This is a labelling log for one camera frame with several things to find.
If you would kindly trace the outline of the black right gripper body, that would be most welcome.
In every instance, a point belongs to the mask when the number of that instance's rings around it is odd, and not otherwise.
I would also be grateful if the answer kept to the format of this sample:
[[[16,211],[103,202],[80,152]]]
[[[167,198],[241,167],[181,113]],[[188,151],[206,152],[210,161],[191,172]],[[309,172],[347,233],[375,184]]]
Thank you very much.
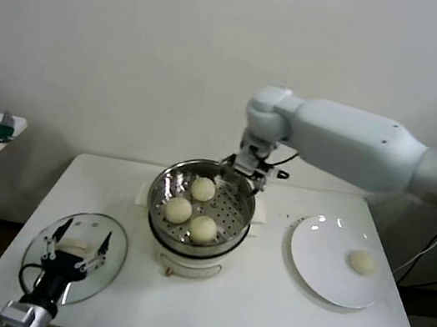
[[[277,147],[276,143],[266,142],[252,134],[244,133],[235,158],[235,170],[243,175],[269,177],[274,168],[267,161]]]

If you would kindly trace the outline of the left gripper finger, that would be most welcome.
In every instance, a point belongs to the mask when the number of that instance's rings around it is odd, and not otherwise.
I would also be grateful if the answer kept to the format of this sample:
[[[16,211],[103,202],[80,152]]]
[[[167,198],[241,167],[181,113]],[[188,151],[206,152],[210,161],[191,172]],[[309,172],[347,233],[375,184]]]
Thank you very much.
[[[68,219],[65,224],[60,225],[54,233],[50,236],[43,237],[43,252],[42,252],[42,259],[49,259],[54,260],[57,258],[56,255],[56,244],[58,244],[63,236],[66,234],[67,230],[69,229],[69,226],[73,223],[73,219]]]
[[[113,232],[109,232],[98,247],[98,251],[95,254],[90,255],[88,258],[81,260],[75,264],[75,268],[77,270],[92,272],[95,269],[98,269],[104,262],[106,262],[107,252],[109,248],[109,243],[111,239],[111,235]]]

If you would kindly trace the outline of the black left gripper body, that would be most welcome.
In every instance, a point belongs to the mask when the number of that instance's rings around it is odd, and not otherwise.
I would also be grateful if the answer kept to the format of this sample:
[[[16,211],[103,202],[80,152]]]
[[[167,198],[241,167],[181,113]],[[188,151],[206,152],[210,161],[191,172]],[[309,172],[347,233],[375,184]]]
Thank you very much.
[[[39,284],[31,291],[23,284],[24,293],[20,302],[56,309],[68,284],[86,278],[86,272],[80,269],[82,262],[83,258],[58,251],[55,259],[42,259],[40,264],[26,264],[27,269],[41,269],[43,276]]]

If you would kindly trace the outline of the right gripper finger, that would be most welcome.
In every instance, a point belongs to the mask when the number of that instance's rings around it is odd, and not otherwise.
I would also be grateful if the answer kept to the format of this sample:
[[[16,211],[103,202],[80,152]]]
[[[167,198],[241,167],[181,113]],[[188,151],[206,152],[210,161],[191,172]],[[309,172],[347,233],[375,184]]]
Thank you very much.
[[[252,182],[252,191],[251,195],[259,194],[263,192],[265,189],[265,185],[267,184],[268,176],[264,173],[254,172],[252,174],[251,182]]]
[[[234,174],[236,172],[235,170],[235,163],[236,163],[237,154],[232,153],[226,158],[221,159],[218,161],[220,164],[220,172],[226,173],[226,174]]]

